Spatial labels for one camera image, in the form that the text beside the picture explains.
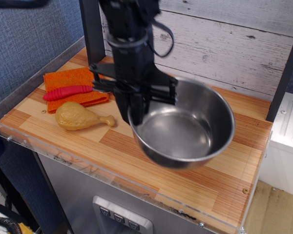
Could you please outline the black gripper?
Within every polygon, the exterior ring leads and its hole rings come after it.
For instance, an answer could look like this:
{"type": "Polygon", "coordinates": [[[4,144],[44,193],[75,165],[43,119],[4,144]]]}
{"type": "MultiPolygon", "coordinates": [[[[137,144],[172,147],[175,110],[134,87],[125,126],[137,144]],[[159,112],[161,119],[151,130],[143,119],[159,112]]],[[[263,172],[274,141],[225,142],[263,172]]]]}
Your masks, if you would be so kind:
{"type": "Polygon", "coordinates": [[[154,64],[153,42],[117,41],[110,42],[114,63],[92,63],[89,67],[94,73],[94,89],[112,92],[116,99],[122,119],[128,120],[128,95],[131,97],[131,117],[134,126],[143,122],[145,98],[174,105],[178,80],[160,71],[154,64]]]}

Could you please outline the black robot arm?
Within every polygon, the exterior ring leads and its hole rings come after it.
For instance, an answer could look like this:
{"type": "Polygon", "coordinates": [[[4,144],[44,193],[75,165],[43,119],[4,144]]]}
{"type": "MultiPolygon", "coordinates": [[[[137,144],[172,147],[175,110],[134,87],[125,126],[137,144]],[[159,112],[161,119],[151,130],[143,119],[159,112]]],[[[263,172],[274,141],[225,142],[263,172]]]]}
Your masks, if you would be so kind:
{"type": "Polygon", "coordinates": [[[157,0],[101,0],[107,19],[107,42],[112,48],[113,63],[93,63],[93,89],[111,92],[121,116],[130,125],[140,125],[151,101],[174,105],[176,78],[160,71],[154,63],[153,26],[172,37],[165,25],[157,22],[157,0]]]}

